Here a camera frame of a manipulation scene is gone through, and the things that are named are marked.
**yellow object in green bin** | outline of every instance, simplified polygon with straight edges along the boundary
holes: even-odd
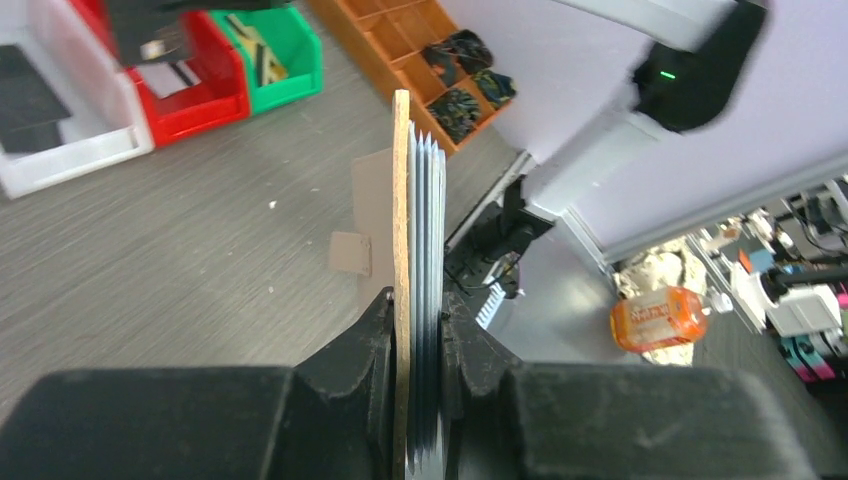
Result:
[[[288,77],[288,71],[256,28],[243,24],[233,14],[227,15],[226,21],[235,32],[238,42],[250,56],[255,69],[256,83],[259,86],[270,85]]]

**white bin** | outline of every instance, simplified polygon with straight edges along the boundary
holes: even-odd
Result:
[[[0,183],[9,198],[47,188],[153,150],[135,86],[66,0],[0,0],[0,45],[17,44],[65,103],[64,144],[7,154]]]

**wooden organizer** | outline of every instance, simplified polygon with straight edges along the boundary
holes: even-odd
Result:
[[[387,101],[395,90],[412,93],[410,117],[430,132],[447,155],[458,152],[506,108],[497,111],[461,68],[461,88],[480,104],[477,128],[456,144],[442,130],[427,106],[449,90],[430,68],[421,51],[447,39],[459,28],[436,0],[308,0],[312,11]]]

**plastic bin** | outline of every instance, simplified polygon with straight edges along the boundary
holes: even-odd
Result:
[[[153,150],[135,88],[66,0],[6,0],[0,44],[16,44],[70,117],[62,145],[32,154],[0,148],[0,183],[17,198]]]
[[[115,54],[117,47],[101,0],[67,1]],[[198,85],[160,99],[145,84],[137,68],[126,69],[138,90],[156,147],[250,116],[241,56],[206,12],[187,13],[182,20],[195,52],[195,57],[187,63],[200,79]]]
[[[235,14],[246,26],[255,27],[280,63],[288,71],[285,80],[260,86],[250,55],[237,40],[225,18]],[[251,112],[256,115],[319,93],[324,88],[324,61],[321,39],[292,6],[235,12],[210,11],[209,15],[238,50],[246,67]]]

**red bin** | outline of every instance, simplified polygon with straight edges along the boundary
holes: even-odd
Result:
[[[101,0],[68,1],[116,55],[117,46]],[[206,12],[187,13],[182,21],[195,54],[186,63],[200,79],[199,84],[160,99],[136,68],[126,70],[138,90],[157,148],[250,116],[244,64],[238,51]]]

